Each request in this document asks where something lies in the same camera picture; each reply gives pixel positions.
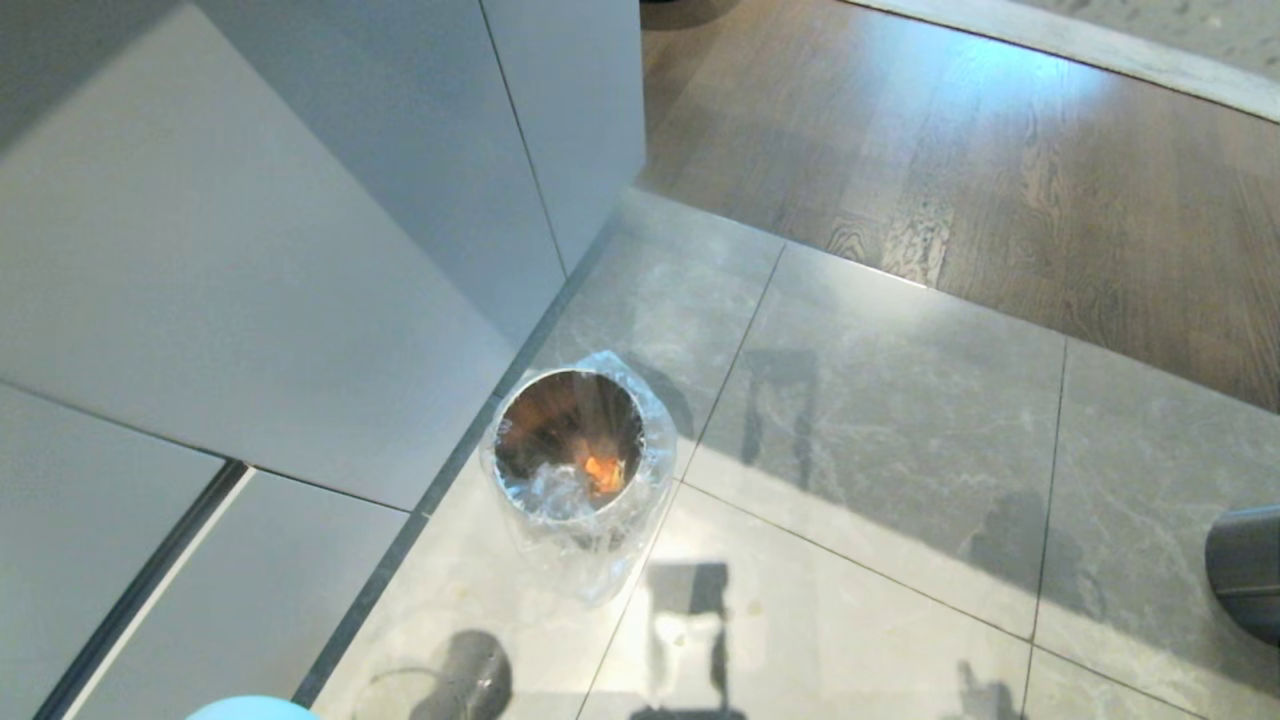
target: stainless steel trash can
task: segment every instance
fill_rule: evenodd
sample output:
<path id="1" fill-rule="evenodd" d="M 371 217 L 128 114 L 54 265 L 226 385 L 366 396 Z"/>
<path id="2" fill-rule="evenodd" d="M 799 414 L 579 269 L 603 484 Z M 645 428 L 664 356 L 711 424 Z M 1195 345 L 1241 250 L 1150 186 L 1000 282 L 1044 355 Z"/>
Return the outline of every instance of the stainless steel trash can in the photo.
<path id="1" fill-rule="evenodd" d="M 1280 505 L 1224 514 L 1204 543 L 1208 582 L 1251 634 L 1280 641 Z"/>
<path id="2" fill-rule="evenodd" d="M 532 375 L 503 401 L 480 459 L 536 579 L 588 605 L 617 594 L 675 488 L 676 437 L 612 352 Z"/>

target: white cabinet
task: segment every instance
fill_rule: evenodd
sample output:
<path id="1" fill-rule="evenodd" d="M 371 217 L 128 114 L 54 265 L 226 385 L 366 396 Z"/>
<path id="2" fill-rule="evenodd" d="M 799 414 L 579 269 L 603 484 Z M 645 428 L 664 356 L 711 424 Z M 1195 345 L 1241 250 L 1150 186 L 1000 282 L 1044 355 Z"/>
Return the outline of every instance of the white cabinet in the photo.
<path id="1" fill-rule="evenodd" d="M 564 277 L 477 0 L 197 4 L 474 310 L 524 343 Z"/>
<path id="2" fill-rule="evenodd" d="M 0 386 L 0 717 L 31 717 L 221 460 Z"/>
<path id="3" fill-rule="evenodd" d="M 564 265 L 644 165 L 636 0 L 481 0 Z"/>
<path id="4" fill-rule="evenodd" d="M 137 625 L 77 720 L 291 697 L 407 515 L 256 473 Z"/>
<path id="5" fill-rule="evenodd" d="M 335 3 L 317 4 L 323 20 L 310 24 L 289 10 L 298 23 L 270 38 L 293 49 L 276 58 L 292 64 L 278 69 L 282 85 L 291 68 L 337 74 L 337 99 L 303 110 L 348 165 L 369 160 L 356 168 L 364 178 L 191 5 L 8 147 L 0 379 L 412 507 L 562 282 L 545 220 L 526 227 L 531 184 L 520 191 L 502 177 L 527 177 L 527 163 L 509 106 L 493 99 L 502 81 L 480 8 L 424 5 L 434 14 L 416 23 L 426 33 L 419 49 L 410 27 L 378 47 L 361 33 L 397 29 L 397 17 L 370 9 L 376 28 L 366 28 Z M 426 32 L 434 18 L 440 28 Z M 321 31 L 323 50 L 308 35 Z M 433 47 L 438 31 L 458 37 Z M 465 53 L 472 45 L 486 50 Z M 342 61 L 328 68 L 326 54 Z M 421 85 L 431 72 L 447 76 L 435 90 Z M 451 88 L 453 100 L 431 104 Z M 346 91 L 352 106 L 339 114 Z M 426 117 L 413 127 L 419 110 Z M 506 136 L 488 117 L 498 113 Z M 438 159 L 438 146 L 458 147 Z M 397 150 L 407 159 L 381 168 Z M 375 197 L 402 190 L 385 205 Z M 485 202 L 490 224 L 476 218 Z M 492 275 L 483 261 L 445 269 L 461 263 L 449 254 L 483 260 L 507 247 Z"/>

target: trash bag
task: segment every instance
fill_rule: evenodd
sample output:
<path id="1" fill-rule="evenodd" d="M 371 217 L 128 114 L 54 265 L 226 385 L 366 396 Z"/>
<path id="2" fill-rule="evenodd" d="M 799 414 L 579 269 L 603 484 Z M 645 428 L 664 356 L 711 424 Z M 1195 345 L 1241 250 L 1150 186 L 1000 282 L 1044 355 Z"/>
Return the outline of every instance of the trash bag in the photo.
<path id="1" fill-rule="evenodd" d="M 499 405 L 480 459 L 535 573 L 602 605 L 657 530 L 676 437 L 658 396 L 605 351 L 522 382 Z"/>

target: tile grout line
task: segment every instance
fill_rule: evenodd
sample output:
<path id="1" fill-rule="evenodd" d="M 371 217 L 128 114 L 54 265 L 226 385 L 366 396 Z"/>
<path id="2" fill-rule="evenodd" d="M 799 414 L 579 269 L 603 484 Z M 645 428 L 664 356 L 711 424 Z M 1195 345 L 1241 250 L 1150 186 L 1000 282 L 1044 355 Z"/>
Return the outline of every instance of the tile grout line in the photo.
<path id="1" fill-rule="evenodd" d="M 577 293 L 586 282 L 588 275 L 594 270 L 600 256 L 607 251 L 607 247 L 613 243 L 614 233 L 609 231 L 612 222 L 613 220 L 611 219 L 605 223 L 605 227 L 600 229 L 600 234 L 596 236 L 595 241 L 591 242 L 590 247 L 588 247 L 582 259 L 579 260 L 577 266 L 572 273 L 570 273 L 568 279 L 566 279 L 561 286 L 561 290 L 556 293 L 556 297 L 552 299 L 552 302 L 543 313 L 543 316 L 539 318 L 534 329 L 530 331 L 529 337 L 525 338 L 524 345 L 516 352 L 516 356 L 507 366 L 507 370 L 502 374 L 493 391 L 480 405 L 480 410 L 476 413 L 475 418 L 472 418 L 471 424 L 467 425 L 466 430 L 463 430 L 462 438 L 458 439 L 458 443 L 453 447 L 448 457 L 445 457 L 444 464 L 428 484 L 426 491 L 419 498 L 417 503 L 415 503 L 408 519 L 406 519 L 399 533 L 396 536 L 396 539 L 393 539 L 387 547 L 381 560 L 379 560 L 378 565 L 374 566 L 374 570 L 369 574 L 369 579 L 348 606 L 346 615 L 343 615 L 338 626 L 334 628 L 333 633 L 330 633 L 328 642 L 316 656 L 311 669 L 302 678 L 297 691 L 293 693 L 294 703 L 310 707 L 324 691 L 329 676 L 334 670 L 337 670 L 343 656 L 346 655 L 347 648 L 355 641 L 356 635 L 364 628 L 365 620 L 380 601 L 381 593 L 390 585 L 390 582 L 398 573 L 401 564 L 417 543 L 422 532 L 426 530 L 428 524 L 436 514 L 440 503 L 444 502 L 444 497 L 448 495 L 449 489 L 452 489 L 454 480 L 457 480 L 458 475 L 466 468 L 471 455 L 484 438 L 484 432 L 493 420 L 493 414 L 497 411 L 503 397 L 515 388 L 524 373 L 530 369 L 538 352 L 547 343 L 552 332 L 558 325 L 566 309 L 573 299 L 577 297 Z"/>
<path id="2" fill-rule="evenodd" d="M 998 630 L 998 632 L 1001 632 L 1001 633 L 1004 633 L 1004 634 L 1006 634 L 1006 635 L 1009 635 L 1009 637 L 1011 637 L 1011 638 L 1014 638 L 1016 641 L 1021 641 L 1024 643 L 1032 644 L 1030 641 L 1028 641 L 1027 638 L 1024 638 L 1024 637 L 1021 637 L 1021 635 L 1019 635 L 1016 633 L 1012 633 L 1010 630 L 1006 630 L 1005 628 L 1001 628 L 1000 625 L 996 625 L 991 620 L 987 620 L 987 619 L 983 619 L 983 618 L 978 618 L 977 615 L 974 615 L 974 614 L 972 614 L 972 612 L 969 612 L 966 610 L 961 610 L 961 609 L 951 605 L 950 602 L 946 602 L 945 600 L 936 598 L 932 594 L 929 594 L 929 593 L 927 593 L 927 592 L 924 592 L 924 591 L 922 591 L 919 588 L 913 588 L 911 585 L 904 583 L 902 580 L 899 580 L 897 578 L 893 578 L 891 575 L 886 575 L 883 571 L 877 570 L 876 568 L 870 568 L 868 565 L 863 565 L 861 562 L 854 560 L 852 557 L 849 557 L 847 555 L 841 553 L 840 551 L 832 550 L 832 548 L 829 548 L 829 547 L 819 543 L 818 541 L 814 541 L 813 538 L 806 538 L 806 537 L 801 536 L 800 533 L 797 533 L 797 532 L 795 532 L 795 530 L 792 530 L 790 528 L 783 528 L 782 525 L 778 525 L 773 520 L 769 520 L 768 518 L 763 518 L 760 515 L 756 515 L 755 512 L 751 512 L 750 510 L 748 510 L 745 507 L 737 506 L 737 505 L 735 505 L 735 503 L 724 500 L 723 497 L 719 497 L 718 495 L 716 495 L 716 493 L 713 493 L 710 491 L 700 488 L 700 487 L 698 487 L 695 484 L 686 484 L 686 487 L 690 487 L 690 488 L 692 488 L 692 489 L 695 489 L 695 491 L 705 495 L 707 497 L 709 497 L 709 498 L 712 498 L 712 500 L 714 500 L 717 502 L 722 502 L 722 503 L 732 507 L 733 510 L 737 510 L 739 512 L 744 512 L 744 514 L 746 514 L 746 515 L 749 515 L 749 516 L 759 520 L 760 523 L 764 523 L 765 525 L 769 525 L 771 528 L 782 530 L 783 533 L 786 533 L 786 534 L 788 534 L 788 536 L 791 536 L 794 538 L 801 539 L 805 543 L 812 544 L 813 547 L 817 547 L 818 550 L 822 550 L 823 552 L 835 555 L 836 557 L 844 560 L 845 562 L 850 562 L 850 564 L 852 564 L 852 565 L 855 565 L 855 566 L 858 566 L 858 568 L 860 568 L 863 570 L 867 570 L 868 573 L 872 573 L 873 575 L 877 575 L 879 578 L 883 578 L 883 579 L 893 583 L 895 585 L 899 585 L 899 587 L 901 587 L 904 589 L 908 589 L 908 591 L 910 591 L 910 592 L 913 592 L 913 593 L 915 593 L 915 594 L 918 594 L 920 597 L 928 598 L 932 602 L 937 602 L 938 605 L 946 607 L 947 610 L 954 610 L 955 612 L 959 612 L 960 615 L 964 615 L 965 618 L 969 618 L 970 620 L 977 620 L 978 623 L 982 623 L 983 625 L 987 625 L 988 628 L 991 628 L 993 630 Z"/>
<path id="3" fill-rule="evenodd" d="M 746 329 L 742 331 L 742 340 L 737 343 L 737 350 L 733 351 L 733 360 L 728 364 L 728 372 L 724 373 L 724 382 L 721 383 L 719 391 L 716 393 L 716 400 L 712 402 L 712 410 L 707 414 L 707 421 L 703 423 L 701 432 L 698 433 L 698 442 L 694 443 L 694 451 L 689 455 L 689 465 L 685 466 L 685 474 L 689 474 L 689 469 L 694 465 L 694 456 L 698 455 L 698 448 L 703 446 L 703 438 L 707 436 L 707 428 L 712 425 L 712 418 L 716 416 L 716 409 L 719 407 L 721 397 L 724 396 L 724 389 L 728 387 L 728 379 L 733 375 L 733 368 L 737 366 L 737 359 L 742 355 L 742 348 L 746 347 L 746 338 L 751 334 L 751 328 L 755 325 L 755 318 L 760 315 L 760 307 L 764 306 L 764 297 L 769 293 L 769 286 L 773 284 L 773 275 L 778 273 L 778 265 L 782 264 L 782 256 L 787 252 L 787 242 L 782 243 L 778 250 L 778 256 L 773 260 L 773 269 L 769 270 L 769 277 L 764 281 L 764 287 L 760 290 L 760 299 L 755 301 L 755 309 L 751 311 L 751 319 L 746 322 Z M 684 483 L 684 475 L 681 475 L 681 483 Z"/>
<path id="4" fill-rule="evenodd" d="M 698 448 L 703 446 L 703 437 L 707 434 L 707 428 L 712 424 L 712 418 L 716 416 L 716 407 L 719 406 L 721 396 L 724 395 L 724 388 L 728 387 L 728 378 L 733 374 L 733 366 L 737 364 L 737 357 L 742 354 L 742 347 L 746 345 L 746 336 L 751 333 L 751 325 L 755 324 L 756 315 L 760 314 L 760 306 L 764 305 L 764 296 L 769 291 L 769 286 L 773 284 L 773 275 L 778 272 L 778 265 L 782 263 L 782 255 L 787 251 L 787 243 L 782 242 L 782 247 L 778 249 L 778 256 L 773 259 L 773 268 L 769 269 L 769 277 L 764 281 L 764 287 L 760 288 L 760 297 L 755 301 L 755 307 L 751 310 L 751 319 L 746 322 L 746 328 L 742 331 L 742 340 L 737 343 L 737 350 L 733 352 L 733 360 L 728 364 L 728 370 L 724 373 L 724 379 L 721 382 L 719 391 L 716 393 L 716 400 L 712 402 L 712 409 L 707 414 L 707 421 L 703 423 L 701 430 L 698 432 L 698 439 L 694 442 L 694 450 L 689 454 L 689 462 L 685 465 L 685 470 L 676 478 L 675 489 L 671 495 L 671 501 L 667 503 L 667 509 L 663 510 L 662 520 L 658 523 L 657 530 L 654 530 L 653 542 L 645 551 L 644 562 L 640 565 L 640 573 L 643 574 L 646 568 L 649 568 L 649 559 L 653 556 L 653 548 L 658 547 L 658 538 L 662 536 L 663 528 L 667 527 L 667 518 L 671 515 L 671 509 L 676 506 L 676 496 L 680 495 L 681 488 L 694 486 L 686 486 L 685 475 L 689 474 L 689 469 L 694 466 L 694 457 L 698 455 Z M 582 696 L 582 703 L 577 706 L 577 714 L 573 716 L 579 720 L 582 716 L 582 711 L 586 710 L 586 702 L 591 698 L 591 693 L 595 691 L 595 682 L 600 679 L 600 671 L 604 670 L 604 661 L 609 657 L 609 650 L 613 648 L 613 641 L 617 639 L 618 632 L 622 629 L 622 621 L 626 619 L 627 610 L 631 609 L 631 601 L 635 600 L 636 587 L 631 588 L 631 594 L 627 596 L 626 605 L 622 606 L 622 614 L 618 616 L 618 621 L 613 625 L 613 633 L 609 635 L 608 644 L 604 646 L 604 653 L 600 655 L 600 664 L 595 666 L 595 674 L 591 675 L 591 683 L 586 688 L 586 694 Z"/>
<path id="5" fill-rule="evenodd" d="M 658 527 L 654 529 L 653 538 L 649 541 L 649 547 L 645 548 L 644 562 L 640 564 L 636 583 L 631 587 L 631 592 L 627 594 L 627 602 L 622 606 L 622 612 L 618 614 L 618 621 L 614 623 L 613 632 L 609 633 L 609 642 L 604 644 L 604 652 L 600 653 L 600 662 L 595 666 L 595 673 L 591 675 L 590 684 L 586 685 L 586 693 L 582 694 L 582 702 L 577 706 L 577 712 L 573 715 L 573 720 L 579 720 L 582 716 L 582 711 L 586 710 L 586 701 L 591 700 L 591 692 L 595 691 L 595 682 L 600 679 L 600 673 L 604 670 L 604 661 L 608 660 L 609 650 L 613 648 L 613 641 L 617 639 L 618 633 L 622 630 L 622 621 L 627 616 L 627 610 L 631 610 L 631 601 L 636 598 L 636 591 L 640 587 L 640 578 L 644 577 L 645 570 L 649 568 L 649 559 L 653 556 L 653 548 L 658 547 L 658 537 L 662 536 L 662 529 L 667 527 L 667 518 L 671 516 L 671 509 L 676 506 L 676 495 L 680 493 L 681 486 L 684 486 L 682 480 L 677 480 L 672 484 L 671 500 L 667 502 L 667 507 L 662 511 L 662 519 L 658 520 Z"/>
<path id="6" fill-rule="evenodd" d="M 835 551 L 835 550 L 832 550 L 832 548 L 829 548 L 829 547 L 827 547 L 827 546 L 824 546 L 822 543 L 818 543 L 818 542 L 815 542 L 815 541 L 813 541 L 810 538 L 806 538 L 806 537 L 801 536 L 800 533 L 796 533 L 795 530 L 783 528 L 782 525 L 778 525 L 777 523 L 773 523 L 768 518 L 762 518 L 762 516 L 756 515 L 755 512 L 751 512 L 750 510 L 746 510 L 744 507 L 739 507 L 737 505 L 733 505 L 732 502 L 730 502 L 730 501 L 727 501 L 727 500 L 724 500 L 724 498 L 722 498 L 722 497 L 719 497 L 719 496 L 717 496 L 717 495 L 714 495 L 714 493 L 712 493 L 712 492 L 709 492 L 707 489 L 703 489 L 703 488 L 700 488 L 700 487 L 698 487 L 695 484 L 686 483 L 685 487 L 687 487 L 690 489 L 694 489 L 694 491 L 698 491 L 699 493 L 701 493 L 701 495 L 704 495 L 704 496 L 707 496 L 707 497 L 709 497 L 709 498 L 712 498 L 712 500 L 714 500 L 717 502 L 721 502 L 721 503 L 723 503 L 723 505 L 726 505 L 728 507 L 732 507 L 733 510 L 737 510 L 739 512 L 742 512 L 742 514 L 745 514 L 745 515 L 748 515 L 750 518 L 754 518 L 755 520 L 759 520 L 760 523 L 764 523 L 765 525 L 769 525 L 771 528 L 782 530 L 783 533 L 786 533 L 786 534 L 788 534 L 791 537 L 795 537 L 796 539 L 800 539 L 800 541 L 805 542 L 806 544 L 810 544 L 813 547 L 817 547 L 818 550 L 822 550 L 824 552 L 835 555 L 836 557 L 838 557 L 838 559 L 841 559 L 841 560 L 844 560 L 846 562 L 850 562 L 850 564 L 852 564 L 852 565 L 855 565 L 855 566 L 858 566 L 858 568 L 860 568 L 863 570 L 867 570 L 868 573 L 878 575 L 878 577 L 881 577 L 881 578 L 883 578 L 883 579 L 893 583 L 895 585 L 899 585 L 899 587 L 901 587 L 901 588 L 904 588 L 906 591 L 910 591 L 910 592 L 913 592 L 913 593 L 915 593 L 915 594 L 918 594 L 920 597 L 924 597 L 924 598 L 928 598 L 928 600 L 931 600 L 933 602 L 937 602 L 938 605 L 941 605 L 941 606 L 943 606 L 943 607 L 946 607 L 948 610 L 952 610 L 952 611 L 955 611 L 955 612 L 957 612 L 960 615 L 964 615 L 965 618 L 968 618 L 970 620 L 975 620 L 978 623 L 982 623 L 983 625 L 987 625 L 988 628 L 991 628 L 991 629 L 993 629 L 993 630 L 996 630 L 996 632 L 998 632 L 998 633 L 1001 633 L 1004 635 L 1007 635 L 1007 637 L 1010 637 L 1010 638 L 1012 638 L 1015 641 L 1024 642 L 1024 643 L 1028 644 L 1028 651 L 1029 652 L 1034 652 L 1037 650 L 1042 651 L 1042 652 L 1047 652 L 1048 655 L 1052 655 L 1053 657 L 1057 657 L 1057 659 L 1060 659 L 1060 660 L 1062 660 L 1065 662 L 1070 662 L 1071 665 L 1074 665 L 1074 666 L 1076 666 L 1076 667 L 1079 667 L 1082 670 L 1085 670 L 1085 671 L 1088 671 L 1092 675 L 1097 675 L 1098 678 L 1102 678 L 1103 680 L 1115 683 L 1115 684 L 1117 684 L 1117 685 L 1120 685 L 1120 687 L 1123 687 L 1125 689 L 1133 691 L 1133 692 L 1135 692 L 1135 693 L 1138 693 L 1138 694 L 1140 694 L 1143 697 L 1155 700 L 1155 701 L 1160 702 L 1161 705 L 1166 705 L 1169 707 L 1172 707 L 1175 710 L 1179 710 L 1179 711 L 1185 712 L 1188 715 L 1192 715 L 1194 717 L 1204 717 L 1203 715 L 1199 715 L 1199 714 L 1197 714 L 1197 712 L 1194 712 L 1194 711 L 1192 711 L 1192 710 L 1189 710 L 1187 707 L 1183 707 L 1180 705 L 1174 705 L 1172 702 L 1170 702 L 1170 701 L 1167 701 L 1165 698 L 1161 698 L 1158 696 L 1151 694 L 1147 691 L 1135 688 L 1135 687 L 1130 685 L 1129 683 L 1125 683 L 1124 680 L 1119 680 L 1116 678 L 1112 678 L 1111 675 L 1107 675 L 1105 673 L 1100 673 L 1098 670 L 1094 670 L 1094 669 L 1092 669 L 1092 667 L 1089 667 L 1087 665 L 1082 665 L 1079 661 L 1075 661 L 1075 660 L 1065 656 L 1065 655 L 1061 655 L 1061 653 L 1055 652 L 1055 651 L 1052 651 L 1052 650 L 1050 650 L 1047 647 L 1037 644 L 1036 642 L 1029 641 L 1029 639 L 1027 639 L 1027 638 L 1024 638 L 1021 635 L 1018 635 L 1016 633 L 1011 633 L 1011 632 L 1006 630 L 1005 628 L 1001 628 L 1000 625 L 996 625 L 996 624 L 991 623 L 989 620 L 984 620 L 982 618 L 978 618 L 977 615 L 973 615 L 972 612 L 968 612 L 965 610 L 955 607 L 954 605 L 951 605 L 951 603 L 948 603 L 948 602 L 946 602 L 943 600 L 938 600 L 938 598 L 933 597 L 932 594 L 929 594 L 927 592 L 923 592 L 923 591 L 920 591 L 918 588 L 913 588 L 911 585 L 904 583 L 902 580 L 899 580 L 896 578 L 886 575 L 884 573 L 882 573 L 882 571 L 879 571 L 879 570 L 877 570 L 874 568 L 868 568 L 867 565 L 863 565 L 861 562 L 859 562 L 859 561 L 856 561 L 856 560 L 854 560 L 854 559 L 851 559 L 851 557 L 849 557 L 846 555 L 841 555 L 840 552 L 837 552 L 837 551 Z M 1028 678 L 1029 676 L 1030 676 L 1030 656 L 1028 655 Z M 1027 711 L 1027 702 L 1025 702 L 1025 698 L 1024 698 L 1023 700 L 1023 712 L 1025 714 L 1025 711 Z"/>
<path id="7" fill-rule="evenodd" d="M 1135 687 L 1130 685 L 1129 683 L 1125 683 L 1124 680 L 1117 680 L 1117 679 L 1112 678 L 1111 675 L 1107 675 L 1105 673 L 1100 673 L 1100 671 L 1094 670 L 1093 667 L 1089 667 L 1088 665 L 1084 665 L 1084 664 L 1082 664 L 1082 662 L 1079 662 L 1076 660 L 1073 660 L 1073 659 L 1065 656 L 1065 655 L 1062 655 L 1060 652 L 1055 652 L 1055 651 L 1052 651 L 1052 650 L 1050 650 L 1047 647 L 1042 647 L 1042 646 L 1038 646 L 1038 644 L 1033 644 L 1032 647 L 1034 650 L 1038 650 L 1038 651 L 1046 653 L 1046 655 L 1052 655 L 1053 657 L 1061 660 L 1062 662 L 1068 662 L 1068 664 L 1073 665 L 1074 667 L 1079 667 L 1080 670 L 1084 670 L 1085 673 L 1088 673 L 1091 675 L 1096 675 L 1096 676 L 1102 678 L 1103 680 L 1106 680 L 1108 683 L 1115 683 L 1115 684 L 1120 685 L 1121 688 L 1125 688 L 1126 691 L 1133 691 L 1133 692 L 1135 692 L 1135 693 L 1138 693 L 1138 694 L 1140 694 L 1140 696 L 1143 696 L 1143 697 L 1146 697 L 1148 700 L 1153 700 L 1153 701 L 1158 702 L 1160 705 L 1164 705 L 1164 706 L 1167 706 L 1167 707 L 1172 707 L 1174 710 L 1176 710 L 1179 712 L 1185 712 L 1187 715 L 1190 715 L 1192 717 L 1199 717 L 1202 720 L 1207 720 L 1207 717 L 1204 715 L 1201 715 L 1199 712 L 1196 712 L 1193 710 L 1188 710 L 1188 708 L 1185 708 L 1185 707 L 1183 707 L 1180 705 L 1174 705 L 1174 703 L 1169 702 L 1167 700 L 1165 700 L 1162 697 L 1157 697 L 1157 696 L 1151 694 L 1147 691 L 1135 688 Z M 1027 711 L 1027 707 L 1025 707 L 1025 702 L 1024 702 L 1023 703 L 1023 712 L 1025 714 L 1025 711 Z"/>
<path id="8" fill-rule="evenodd" d="M 1066 397 L 1066 348 L 1071 345 L 1070 338 L 1062 336 L 1062 375 L 1057 386 L 1057 423 L 1053 425 L 1053 456 L 1048 466 L 1048 500 L 1044 502 L 1044 541 L 1041 544 L 1041 574 L 1036 583 L 1036 615 L 1032 616 L 1032 648 L 1027 653 L 1027 680 L 1023 683 L 1021 714 L 1027 715 L 1027 696 L 1032 687 L 1032 656 L 1036 653 L 1036 630 L 1039 628 L 1039 609 L 1044 601 L 1044 561 L 1048 559 L 1048 527 L 1053 512 L 1053 480 L 1057 477 L 1057 446 L 1062 437 L 1062 405 Z"/>

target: wooden floor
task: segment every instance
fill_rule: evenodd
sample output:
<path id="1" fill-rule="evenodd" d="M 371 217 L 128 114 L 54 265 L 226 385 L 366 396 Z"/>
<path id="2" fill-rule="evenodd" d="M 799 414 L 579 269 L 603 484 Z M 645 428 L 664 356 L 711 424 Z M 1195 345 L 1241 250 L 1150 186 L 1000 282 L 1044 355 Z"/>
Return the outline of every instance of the wooden floor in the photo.
<path id="1" fill-rule="evenodd" d="M 1280 410 L 1280 126 L 837 0 L 641 18 L 646 190 Z"/>

